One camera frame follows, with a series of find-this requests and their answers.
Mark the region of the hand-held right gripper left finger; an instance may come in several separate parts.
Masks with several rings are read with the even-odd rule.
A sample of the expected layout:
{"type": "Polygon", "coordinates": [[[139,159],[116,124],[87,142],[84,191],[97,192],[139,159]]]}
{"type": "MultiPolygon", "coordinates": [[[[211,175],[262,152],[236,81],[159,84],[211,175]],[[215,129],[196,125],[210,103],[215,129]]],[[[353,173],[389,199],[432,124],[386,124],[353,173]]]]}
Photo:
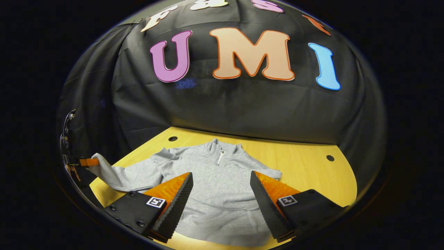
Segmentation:
{"type": "Polygon", "coordinates": [[[144,193],[127,192],[104,211],[128,229],[167,243],[182,217],[193,184],[193,174],[187,172],[144,193]]]}

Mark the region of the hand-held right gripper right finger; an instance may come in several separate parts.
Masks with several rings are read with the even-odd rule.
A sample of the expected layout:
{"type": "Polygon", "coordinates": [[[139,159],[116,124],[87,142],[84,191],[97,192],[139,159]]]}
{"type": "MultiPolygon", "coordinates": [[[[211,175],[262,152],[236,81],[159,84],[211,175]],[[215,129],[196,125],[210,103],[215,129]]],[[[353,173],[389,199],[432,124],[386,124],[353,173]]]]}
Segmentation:
{"type": "Polygon", "coordinates": [[[277,242],[308,237],[347,209],[314,189],[298,191],[257,171],[251,172],[250,186],[277,242]]]}

